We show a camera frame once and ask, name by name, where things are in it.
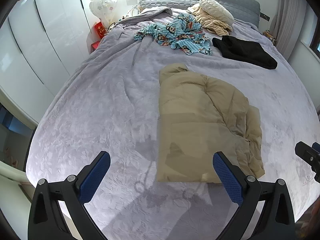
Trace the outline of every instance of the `bed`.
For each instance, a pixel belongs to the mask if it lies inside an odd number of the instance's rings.
[[[105,150],[111,167],[85,207],[108,239],[215,239],[237,209],[224,187],[213,183],[157,182],[159,70],[183,62],[195,72],[238,88],[260,110],[263,181],[286,181],[295,220],[316,200],[320,185],[294,153],[299,141],[320,141],[313,103],[295,74],[257,31],[254,0],[217,0],[235,18],[232,36],[257,41],[277,62],[275,70],[212,55],[186,55],[133,35],[153,22],[167,23],[197,0],[139,0],[144,11],[119,22],[65,83],[33,137],[26,173],[30,182],[77,174]],[[212,39],[217,37],[207,33]],[[62,211],[68,214],[63,203]],[[244,235],[251,235],[258,206]]]

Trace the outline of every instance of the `black folded clothing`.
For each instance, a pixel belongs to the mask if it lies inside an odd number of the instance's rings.
[[[213,38],[212,43],[225,58],[248,62],[267,69],[275,69],[278,65],[258,42],[244,41],[226,35],[222,37],[222,40]]]

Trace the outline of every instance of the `blue gripper pad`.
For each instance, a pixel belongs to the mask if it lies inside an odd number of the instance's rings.
[[[243,202],[242,187],[219,154],[213,155],[213,168],[226,189],[231,201],[241,206]]]
[[[318,144],[318,143],[315,142],[315,143],[313,143],[312,148],[315,149],[317,152],[320,153],[320,144]]]
[[[88,176],[82,182],[78,200],[83,205],[84,203],[90,202],[94,193],[97,191],[104,175],[107,173],[110,167],[111,159],[110,155],[105,152],[105,154],[100,158],[94,168],[90,171]]]

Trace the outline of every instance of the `transparent balloon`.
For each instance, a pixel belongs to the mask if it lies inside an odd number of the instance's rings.
[[[91,0],[89,8],[107,29],[112,23],[118,0]]]

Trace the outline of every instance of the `window sill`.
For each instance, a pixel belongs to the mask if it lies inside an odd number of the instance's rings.
[[[313,52],[312,49],[310,49],[310,47],[303,42],[302,40],[300,40],[300,42],[310,51],[310,53],[317,59],[317,61],[320,63],[320,58],[316,55],[316,53]]]

